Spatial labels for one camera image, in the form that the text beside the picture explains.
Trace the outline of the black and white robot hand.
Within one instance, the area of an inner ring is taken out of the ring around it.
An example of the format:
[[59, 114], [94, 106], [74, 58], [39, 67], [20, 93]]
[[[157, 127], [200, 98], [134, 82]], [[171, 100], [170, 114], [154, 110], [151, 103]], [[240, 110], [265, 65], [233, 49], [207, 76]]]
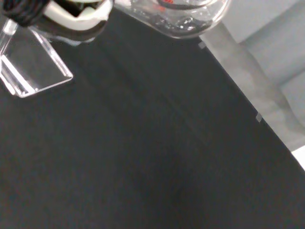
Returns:
[[46, 38], [89, 42], [104, 30], [112, 0], [2, 0], [0, 12]]

